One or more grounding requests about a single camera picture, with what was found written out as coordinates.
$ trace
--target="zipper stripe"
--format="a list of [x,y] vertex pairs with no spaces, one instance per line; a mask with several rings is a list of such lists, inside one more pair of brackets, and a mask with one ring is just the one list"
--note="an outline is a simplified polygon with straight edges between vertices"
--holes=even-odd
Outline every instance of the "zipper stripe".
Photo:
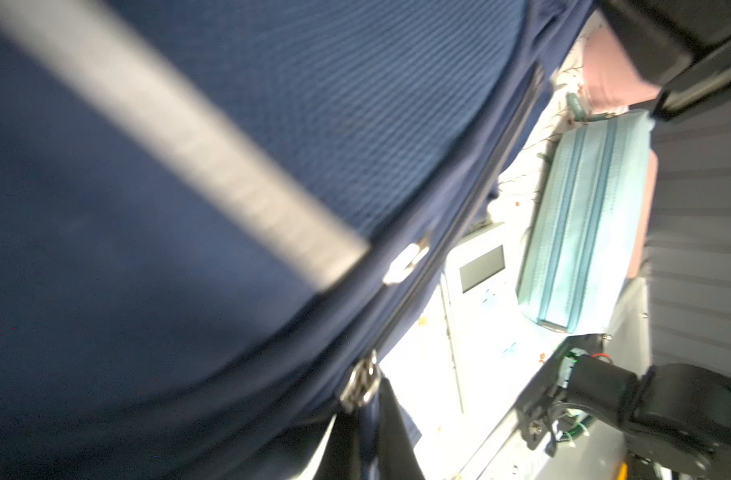
[[577,288],[573,292],[571,314],[568,316],[567,329],[569,332],[576,330],[576,325],[579,323],[579,317],[581,315],[582,303],[584,302],[584,294],[587,292],[587,276],[590,272],[590,262],[592,261],[595,240],[597,239],[597,226],[600,223],[605,193],[608,187],[608,175],[610,172],[610,161],[613,158],[613,144],[616,140],[617,122],[618,120],[616,118],[611,118],[608,121],[608,131],[606,133],[605,144],[603,145],[603,159],[601,161],[600,172],[597,175],[597,187],[595,188],[595,196],[592,201],[592,212],[590,221],[587,223],[587,235],[584,237],[584,248],[581,251],[581,261],[579,262],[579,271],[576,277]]
[[560,264],[560,254],[563,248],[563,238],[565,237],[565,224],[568,218],[568,211],[571,209],[571,197],[573,197],[573,187],[576,184],[576,173],[579,170],[579,159],[584,147],[584,138],[587,136],[587,129],[580,128],[576,130],[576,138],[573,140],[573,150],[571,152],[571,163],[568,165],[568,176],[565,180],[565,188],[563,189],[563,202],[560,206],[560,212],[557,215],[557,226],[555,227],[554,241],[552,242],[552,252],[550,253],[550,261],[547,264],[547,278],[544,281],[544,292],[541,295],[541,306],[539,308],[539,322],[547,320],[547,311],[552,300],[552,289],[554,288],[555,275],[557,274],[557,265]]

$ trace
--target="pink fabric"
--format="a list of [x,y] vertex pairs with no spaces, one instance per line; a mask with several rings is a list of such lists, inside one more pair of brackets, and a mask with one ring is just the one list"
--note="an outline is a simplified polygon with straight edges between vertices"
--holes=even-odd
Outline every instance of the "pink fabric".
[[646,175],[646,187],[643,191],[643,208],[640,211],[640,220],[637,223],[637,235],[635,236],[635,248],[632,250],[632,260],[629,262],[627,278],[635,278],[640,272],[640,264],[643,262],[643,247],[646,244],[648,233],[648,219],[651,215],[651,202],[653,202],[653,188],[656,187],[656,174],[659,170],[659,158],[650,151],[648,155],[648,174]]
[[650,100],[661,90],[642,80],[610,28],[599,28],[587,39],[583,76],[591,113]]

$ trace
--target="navy blue fabric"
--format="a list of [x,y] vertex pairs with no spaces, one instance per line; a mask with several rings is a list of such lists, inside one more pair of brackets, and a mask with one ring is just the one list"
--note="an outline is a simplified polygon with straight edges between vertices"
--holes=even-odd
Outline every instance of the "navy blue fabric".
[[[392,312],[412,320],[423,307],[437,272],[382,288],[386,267],[408,243],[447,235],[507,125],[507,106],[534,63],[557,67],[590,2],[533,0],[525,15],[521,3],[482,0],[114,5],[373,247],[335,290],[314,298],[0,39],[0,476],[279,475],[282,465],[273,474],[264,465],[268,448],[275,462],[288,458],[278,435],[330,402]],[[508,32],[523,24],[507,53]],[[291,33],[304,48],[294,49]],[[257,49],[275,43],[283,48],[263,60]],[[375,51],[320,53],[336,45]],[[393,48],[391,63],[379,60]],[[284,50],[293,54],[279,58]],[[231,58],[260,67],[243,70]],[[327,62],[343,68],[307,73]],[[451,80],[425,78],[433,74]],[[294,75],[315,81],[298,79],[306,88],[297,89]],[[267,97],[280,100],[262,119]],[[296,163],[297,154],[306,160]],[[298,443],[309,452],[320,426],[306,432]]]
[[0,39],[0,434],[188,389],[312,295]]
[[308,191],[373,236],[511,57],[524,0],[109,0]]

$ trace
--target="red wire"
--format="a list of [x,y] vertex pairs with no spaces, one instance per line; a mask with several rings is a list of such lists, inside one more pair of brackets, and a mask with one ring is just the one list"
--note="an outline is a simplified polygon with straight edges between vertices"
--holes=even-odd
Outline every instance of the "red wire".
[[592,355],[592,358],[596,359],[596,358],[598,358],[599,356],[604,356],[604,357],[606,357],[607,359],[609,359],[609,360],[610,360],[611,364],[613,364],[613,359],[612,359],[612,358],[610,358],[610,355],[608,355],[607,353],[595,353],[594,355]]

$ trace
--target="black strap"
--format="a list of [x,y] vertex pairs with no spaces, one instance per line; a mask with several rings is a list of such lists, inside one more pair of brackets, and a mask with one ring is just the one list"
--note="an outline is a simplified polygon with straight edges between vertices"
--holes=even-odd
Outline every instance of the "black strap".
[[[379,416],[366,411],[378,407]],[[376,430],[376,455],[379,464],[379,480],[424,480],[424,475],[413,453],[411,440],[400,414],[400,406],[392,385],[386,378],[381,379],[379,394],[361,411],[351,415],[340,413],[336,416],[331,437],[322,461],[315,474],[315,480],[371,480],[376,470],[363,466],[369,463],[369,456],[361,454],[370,450],[362,448],[363,432]]]

